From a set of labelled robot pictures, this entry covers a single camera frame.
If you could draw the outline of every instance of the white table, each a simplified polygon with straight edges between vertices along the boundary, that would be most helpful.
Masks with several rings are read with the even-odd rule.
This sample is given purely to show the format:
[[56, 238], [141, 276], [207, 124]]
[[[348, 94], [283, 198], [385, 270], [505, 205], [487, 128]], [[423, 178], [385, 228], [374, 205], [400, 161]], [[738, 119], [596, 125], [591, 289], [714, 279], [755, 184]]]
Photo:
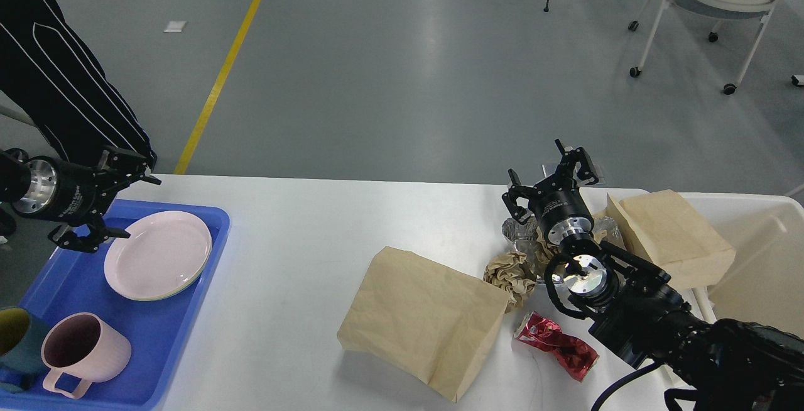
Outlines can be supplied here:
[[[632, 369], [559, 314], [543, 288], [526, 310], [560, 322], [600, 360], [583, 383], [554, 357], [511, 339], [508, 314], [459, 403], [370, 354], [344, 352], [335, 333], [374, 254], [414, 251], [481, 277], [506, 247], [502, 185], [160, 176], [123, 199], [220, 207], [232, 219], [224, 253], [166, 394], [164, 409], [583, 410]], [[640, 190], [609, 190], [617, 198]], [[592, 212], [606, 190], [585, 189]], [[665, 409], [661, 371], [614, 394], [604, 409]]]

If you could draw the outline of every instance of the pink plate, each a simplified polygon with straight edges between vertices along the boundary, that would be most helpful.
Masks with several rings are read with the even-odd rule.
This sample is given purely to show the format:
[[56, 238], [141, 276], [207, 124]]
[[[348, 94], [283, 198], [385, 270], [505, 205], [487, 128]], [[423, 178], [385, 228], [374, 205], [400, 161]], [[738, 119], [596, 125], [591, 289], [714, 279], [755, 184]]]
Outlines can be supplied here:
[[127, 299], [166, 299], [192, 284], [206, 265], [212, 236], [207, 225], [185, 211], [163, 211], [138, 220], [106, 253], [109, 286]]

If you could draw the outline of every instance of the crumpled brown paper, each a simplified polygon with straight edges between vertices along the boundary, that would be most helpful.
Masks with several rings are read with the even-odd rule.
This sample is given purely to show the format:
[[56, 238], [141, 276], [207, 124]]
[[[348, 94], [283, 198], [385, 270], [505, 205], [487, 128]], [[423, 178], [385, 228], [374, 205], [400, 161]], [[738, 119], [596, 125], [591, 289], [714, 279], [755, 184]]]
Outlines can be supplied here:
[[505, 313], [523, 306], [536, 286], [536, 277], [525, 253], [505, 253], [494, 257], [483, 273], [483, 280], [508, 292]]
[[457, 402], [497, 338], [508, 297], [476, 277], [385, 247], [371, 260], [338, 340]]
[[717, 284], [736, 250], [680, 194], [643, 194], [606, 208], [617, 221], [626, 248], [672, 276], [676, 290]]

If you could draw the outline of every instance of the striped pants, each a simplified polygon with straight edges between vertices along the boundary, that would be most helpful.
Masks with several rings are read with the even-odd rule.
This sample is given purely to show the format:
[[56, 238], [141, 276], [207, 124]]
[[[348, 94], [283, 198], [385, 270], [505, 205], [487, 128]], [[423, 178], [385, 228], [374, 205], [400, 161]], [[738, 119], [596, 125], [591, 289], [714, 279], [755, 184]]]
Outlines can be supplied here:
[[0, 90], [68, 162], [94, 167], [104, 145], [156, 162], [137, 116], [55, 0], [0, 0]]

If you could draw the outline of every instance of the pink mug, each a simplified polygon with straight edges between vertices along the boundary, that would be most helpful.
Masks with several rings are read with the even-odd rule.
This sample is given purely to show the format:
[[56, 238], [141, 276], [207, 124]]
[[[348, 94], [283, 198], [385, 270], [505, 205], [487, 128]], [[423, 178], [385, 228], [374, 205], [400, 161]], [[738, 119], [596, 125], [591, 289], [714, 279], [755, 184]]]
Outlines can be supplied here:
[[[51, 371], [42, 387], [78, 399], [92, 383], [117, 376], [129, 363], [131, 343], [95, 314], [72, 314], [58, 322], [42, 343], [42, 360]], [[62, 373], [80, 379], [71, 393], [55, 387]]]

